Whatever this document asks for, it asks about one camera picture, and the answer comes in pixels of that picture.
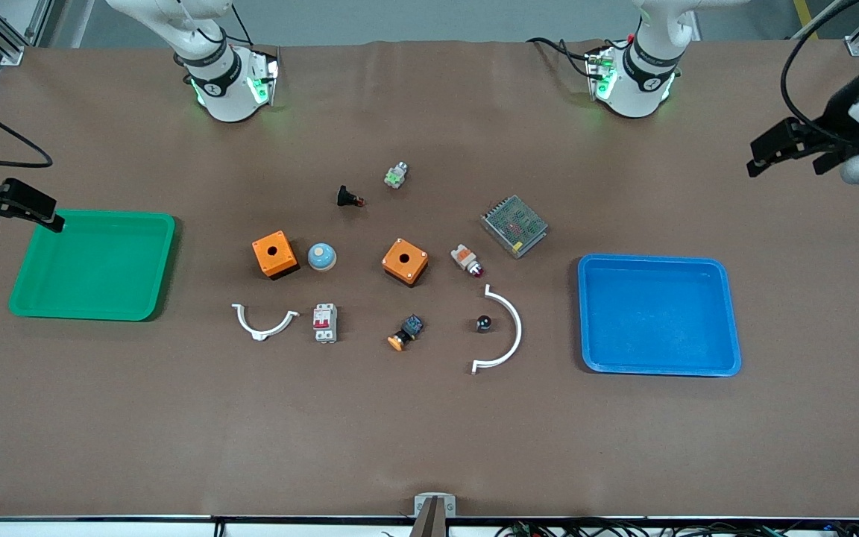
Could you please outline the orange mushroom button black body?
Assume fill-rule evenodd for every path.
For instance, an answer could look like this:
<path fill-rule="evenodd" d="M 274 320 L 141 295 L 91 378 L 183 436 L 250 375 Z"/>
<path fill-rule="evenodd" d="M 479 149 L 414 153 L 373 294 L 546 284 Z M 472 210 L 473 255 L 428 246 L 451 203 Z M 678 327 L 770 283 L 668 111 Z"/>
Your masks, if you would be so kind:
<path fill-rule="evenodd" d="M 410 342 L 418 339 L 424 327 L 425 323 L 423 323 L 423 320 L 418 315 L 412 314 L 403 320 L 400 329 L 389 336 L 386 341 L 388 341 L 392 349 L 403 351 Z"/>

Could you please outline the metal mesh power supply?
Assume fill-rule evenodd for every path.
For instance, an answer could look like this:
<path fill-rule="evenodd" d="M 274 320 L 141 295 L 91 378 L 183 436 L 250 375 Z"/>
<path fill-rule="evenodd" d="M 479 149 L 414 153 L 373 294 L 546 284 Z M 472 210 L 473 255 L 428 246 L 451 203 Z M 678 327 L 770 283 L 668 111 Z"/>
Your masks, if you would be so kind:
<path fill-rule="evenodd" d="M 549 231 L 549 225 L 516 195 L 499 201 L 480 220 L 494 241 L 516 260 L 528 254 Z"/>

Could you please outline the white circuit breaker red switches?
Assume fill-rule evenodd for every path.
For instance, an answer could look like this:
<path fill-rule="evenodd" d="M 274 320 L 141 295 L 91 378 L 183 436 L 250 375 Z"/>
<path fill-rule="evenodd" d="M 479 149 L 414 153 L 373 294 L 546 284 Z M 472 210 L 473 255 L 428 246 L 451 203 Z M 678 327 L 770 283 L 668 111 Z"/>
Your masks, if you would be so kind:
<path fill-rule="evenodd" d="M 313 310 L 312 327 L 314 337 L 320 343 L 338 341 L 338 308 L 334 303 L 317 304 Z"/>

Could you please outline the blue plastic tray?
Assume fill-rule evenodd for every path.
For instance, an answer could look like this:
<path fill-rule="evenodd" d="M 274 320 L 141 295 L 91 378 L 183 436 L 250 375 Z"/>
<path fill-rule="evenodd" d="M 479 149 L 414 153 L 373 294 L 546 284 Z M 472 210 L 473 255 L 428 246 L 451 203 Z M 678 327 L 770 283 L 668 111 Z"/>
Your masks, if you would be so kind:
<path fill-rule="evenodd" d="M 708 258 L 588 254 L 577 263 L 582 360 L 601 374 L 733 377 L 729 273 Z"/>

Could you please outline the light grey tube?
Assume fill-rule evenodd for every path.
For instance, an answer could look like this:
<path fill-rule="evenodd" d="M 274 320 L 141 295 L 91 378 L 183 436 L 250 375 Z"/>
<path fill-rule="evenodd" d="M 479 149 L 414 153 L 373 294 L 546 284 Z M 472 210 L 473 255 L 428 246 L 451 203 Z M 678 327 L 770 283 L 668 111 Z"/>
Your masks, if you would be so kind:
<path fill-rule="evenodd" d="M 846 0 L 790 0 L 799 20 L 800 28 L 790 35 L 791 40 L 797 40 L 804 31 L 813 28 L 815 24 L 825 23 L 828 15 L 839 9 Z"/>

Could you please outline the grey metal mounting bracket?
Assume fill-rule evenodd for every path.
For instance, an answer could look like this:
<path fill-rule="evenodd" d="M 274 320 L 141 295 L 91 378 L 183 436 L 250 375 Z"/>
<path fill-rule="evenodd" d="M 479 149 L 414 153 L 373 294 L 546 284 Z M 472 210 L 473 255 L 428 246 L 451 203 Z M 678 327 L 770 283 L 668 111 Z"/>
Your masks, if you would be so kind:
<path fill-rule="evenodd" d="M 433 513 L 442 513 L 446 518 L 458 515 L 456 496 L 446 492 L 423 492 L 413 498 L 413 517 L 418 518 L 424 507 L 434 506 Z"/>

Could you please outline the orange button box black base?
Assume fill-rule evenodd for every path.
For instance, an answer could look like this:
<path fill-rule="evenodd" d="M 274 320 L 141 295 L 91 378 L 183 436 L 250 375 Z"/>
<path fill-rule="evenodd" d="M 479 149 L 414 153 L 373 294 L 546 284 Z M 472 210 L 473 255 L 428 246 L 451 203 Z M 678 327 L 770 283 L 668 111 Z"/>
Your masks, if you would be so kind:
<path fill-rule="evenodd" d="M 282 230 L 253 241 L 251 245 L 260 272 L 269 279 L 283 278 L 300 268 L 289 238 Z"/>

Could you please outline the large white curved bracket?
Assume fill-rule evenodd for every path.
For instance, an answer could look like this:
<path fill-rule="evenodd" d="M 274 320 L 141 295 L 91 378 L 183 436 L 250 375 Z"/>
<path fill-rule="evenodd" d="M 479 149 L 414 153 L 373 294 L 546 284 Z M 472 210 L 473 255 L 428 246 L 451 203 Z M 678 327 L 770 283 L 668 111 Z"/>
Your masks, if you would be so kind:
<path fill-rule="evenodd" d="M 514 326 L 514 340 L 512 340 L 511 347 L 505 351 L 504 354 L 501 354 L 500 357 L 489 360 L 477 359 L 471 362 L 470 372 L 473 375 L 478 374 L 483 369 L 492 369 L 509 361 L 516 354 L 523 337 L 523 321 L 516 309 L 516 306 L 503 295 L 498 295 L 498 293 L 494 292 L 491 284 L 486 284 L 484 286 L 483 296 L 491 301 L 497 302 L 510 314 L 512 326 Z"/>

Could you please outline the orange button box with screws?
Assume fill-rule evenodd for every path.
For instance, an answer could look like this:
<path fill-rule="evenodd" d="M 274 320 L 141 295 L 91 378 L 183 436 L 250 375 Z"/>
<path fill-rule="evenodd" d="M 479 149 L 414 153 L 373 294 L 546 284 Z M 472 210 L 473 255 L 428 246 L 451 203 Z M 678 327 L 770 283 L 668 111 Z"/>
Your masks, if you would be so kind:
<path fill-rule="evenodd" d="M 412 242 L 396 238 L 381 259 L 381 266 L 389 277 L 413 288 L 424 273 L 429 255 Z"/>

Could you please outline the green plastic tray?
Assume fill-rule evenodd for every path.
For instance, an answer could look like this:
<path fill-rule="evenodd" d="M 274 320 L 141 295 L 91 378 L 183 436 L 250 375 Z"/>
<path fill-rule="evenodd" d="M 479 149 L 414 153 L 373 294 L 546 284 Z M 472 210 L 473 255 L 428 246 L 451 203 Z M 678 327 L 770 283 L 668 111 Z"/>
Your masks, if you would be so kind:
<path fill-rule="evenodd" d="M 160 302 L 176 220 L 163 212 L 61 210 L 38 228 L 9 300 L 19 317 L 146 321 Z"/>

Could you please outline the small white curved bracket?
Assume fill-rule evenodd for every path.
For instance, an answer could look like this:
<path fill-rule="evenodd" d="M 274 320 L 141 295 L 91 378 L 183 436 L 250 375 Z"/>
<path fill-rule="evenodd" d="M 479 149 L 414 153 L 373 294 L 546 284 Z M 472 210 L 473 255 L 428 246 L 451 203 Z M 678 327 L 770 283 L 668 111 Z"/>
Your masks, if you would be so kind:
<path fill-rule="evenodd" d="M 289 310 L 275 327 L 270 327 L 268 330 L 257 330 L 248 323 L 245 306 L 242 304 L 232 304 L 231 307 L 235 310 L 236 320 L 238 320 L 239 325 L 255 341 L 266 341 L 269 337 L 282 333 L 296 318 L 301 316 L 296 310 Z"/>

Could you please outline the red indicator orange white body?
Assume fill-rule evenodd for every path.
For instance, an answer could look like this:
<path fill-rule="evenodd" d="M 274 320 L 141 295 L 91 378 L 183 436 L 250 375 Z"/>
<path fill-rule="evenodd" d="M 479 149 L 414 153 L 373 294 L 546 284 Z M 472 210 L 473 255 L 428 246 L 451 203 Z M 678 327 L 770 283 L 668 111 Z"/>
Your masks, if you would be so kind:
<path fill-rule="evenodd" d="M 477 255 L 466 245 L 457 245 L 457 247 L 450 252 L 450 256 L 462 271 L 466 271 L 475 278 L 481 278 L 486 272 L 480 264 L 480 261 L 478 261 Z"/>

